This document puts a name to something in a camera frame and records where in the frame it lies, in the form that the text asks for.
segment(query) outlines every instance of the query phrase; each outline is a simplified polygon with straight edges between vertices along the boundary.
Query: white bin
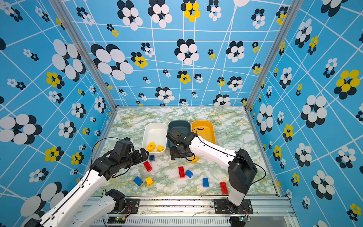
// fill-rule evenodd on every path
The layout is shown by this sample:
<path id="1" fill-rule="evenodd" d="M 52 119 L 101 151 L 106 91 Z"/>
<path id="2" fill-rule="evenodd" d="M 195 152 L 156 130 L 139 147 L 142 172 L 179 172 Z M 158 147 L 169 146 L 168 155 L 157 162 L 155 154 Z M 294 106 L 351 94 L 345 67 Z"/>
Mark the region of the white bin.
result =
<path id="1" fill-rule="evenodd" d="M 144 138 L 142 139 L 142 147 L 147 151 L 147 146 L 151 143 L 155 143 L 155 150 L 150 152 L 150 155 L 162 155 L 165 153 L 166 148 L 166 135 L 168 133 L 168 126 L 165 123 L 150 123 L 145 127 Z M 162 151 L 157 151 L 158 146 L 164 147 Z"/>

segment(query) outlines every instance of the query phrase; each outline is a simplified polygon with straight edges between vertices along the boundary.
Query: red lego brick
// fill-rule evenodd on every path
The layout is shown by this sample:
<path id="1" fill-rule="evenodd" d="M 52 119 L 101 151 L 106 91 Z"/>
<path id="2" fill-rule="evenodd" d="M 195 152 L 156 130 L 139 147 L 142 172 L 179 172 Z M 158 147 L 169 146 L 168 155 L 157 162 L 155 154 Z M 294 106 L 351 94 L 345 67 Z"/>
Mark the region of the red lego brick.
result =
<path id="1" fill-rule="evenodd" d="M 144 166 L 148 172 L 152 170 L 152 167 L 150 166 L 150 163 L 148 161 L 144 162 Z"/>
<path id="2" fill-rule="evenodd" d="M 184 167 L 179 167 L 179 176 L 180 178 L 184 178 L 185 177 L 185 173 L 184 173 Z"/>
<path id="3" fill-rule="evenodd" d="M 219 185 L 221 186 L 222 195 L 228 195 L 228 189 L 227 189 L 226 182 L 221 182 L 221 183 L 219 183 Z"/>

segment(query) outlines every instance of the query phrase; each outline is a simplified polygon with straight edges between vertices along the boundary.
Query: green marble surface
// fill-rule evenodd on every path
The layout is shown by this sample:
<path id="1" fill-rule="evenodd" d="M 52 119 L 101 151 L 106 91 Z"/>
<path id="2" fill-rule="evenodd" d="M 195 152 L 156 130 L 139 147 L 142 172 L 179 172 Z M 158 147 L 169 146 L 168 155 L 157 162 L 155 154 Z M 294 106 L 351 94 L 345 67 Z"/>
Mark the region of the green marble surface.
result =
<path id="1" fill-rule="evenodd" d="M 115 121 L 109 133 L 109 137 L 129 137 L 135 149 L 140 149 L 145 126 L 152 122 L 169 122 L 174 120 L 186 120 L 192 123 L 195 120 L 208 120 L 214 125 L 217 145 L 231 149 L 245 149 L 252 160 L 265 167 L 257 141 L 252 133 L 251 126 L 243 107 L 158 107 L 158 108 L 119 108 Z M 101 155 L 113 149 L 116 139 L 106 139 Z M 225 181 L 228 191 L 231 185 L 228 180 L 228 172 L 208 158 L 199 156 L 199 161 L 192 164 L 185 159 L 170 159 L 170 150 L 167 148 L 163 155 L 155 157 L 150 162 L 153 170 L 147 172 L 143 164 L 132 166 L 123 176 L 111 178 L 101 186 L 93 196 L 101 196 L 103 189 L 106 191 L 115 188 L 126 196 L 155 196 L 155 195 L 220 195 L 220 182 Z M 193 172 L 192 178 L 179 177 L 178 167 L 184 166 L 184 170 Z M 257 167 L 255 177 L 260 179 L 264 173 Z M 133 180 L 139 177 L 143 184 L 136 185 Z M 154 185 L 148 187 L 145 182 L 151 177 Z M 203 178 L 209 178 L 209 187 L 203 188 Z M 270 175 L 253 184 L 248 194 L 276 194 Z"/>

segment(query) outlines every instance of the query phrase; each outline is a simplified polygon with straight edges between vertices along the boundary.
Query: yellow bin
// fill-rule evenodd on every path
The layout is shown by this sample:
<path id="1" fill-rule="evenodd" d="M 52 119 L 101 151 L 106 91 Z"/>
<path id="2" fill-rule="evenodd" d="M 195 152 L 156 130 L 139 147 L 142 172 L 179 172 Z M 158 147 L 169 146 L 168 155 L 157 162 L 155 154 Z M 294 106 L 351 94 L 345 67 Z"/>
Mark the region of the yellow bin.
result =
<path id="1" fill-rule="evenodd" d="M 192 131 L 196 128 L 204 128 L 204 130 L 198 130 L 197 134 L 200 135 L 203 139 L 217 144 L 216 143 L 216 135 L 214 133 L 214 126 L 213 123 L 210 121 L 193 121 L 192 123 Z"/>

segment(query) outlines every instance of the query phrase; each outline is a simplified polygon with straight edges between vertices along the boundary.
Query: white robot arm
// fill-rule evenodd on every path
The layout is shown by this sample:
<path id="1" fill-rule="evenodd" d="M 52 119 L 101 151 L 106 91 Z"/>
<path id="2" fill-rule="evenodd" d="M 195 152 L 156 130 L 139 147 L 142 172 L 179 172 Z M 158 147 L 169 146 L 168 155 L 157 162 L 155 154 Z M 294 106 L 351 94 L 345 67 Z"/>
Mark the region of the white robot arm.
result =
<path id="1" fill-rule="evenodd" d="M 227 198 L 227 207 L 231 213 L 238 213 L 242 208 L 242 200 L 257 174 L 257 168 L 248 153 L 243 149 L 234 151 L 222 148 L 192 131 L 183 135 L 173 129 L 167 134 L 167 138 L 176 144 L 170 148 L 172 159 L 187 159 L 187 157 L 202 155 L 228 170 L 232 190 Z"/>
<path id="2" fill-rule="evenodd" d="M 129 138 L 117 141 L 115 148 L 97 158 L 85 177 L 56 206 L 39 220 L 28 221 L 25 227 L 88 227 L 107 213 L 123 212 L 127 208 L 125 195 L 111 189 L 96 204 L 76 215 L 100 186 L 111 177 L 117 177 L 120 169 L 144 162 L 147 158 L 148 152 L 143 148 L 134 150 Z"/>

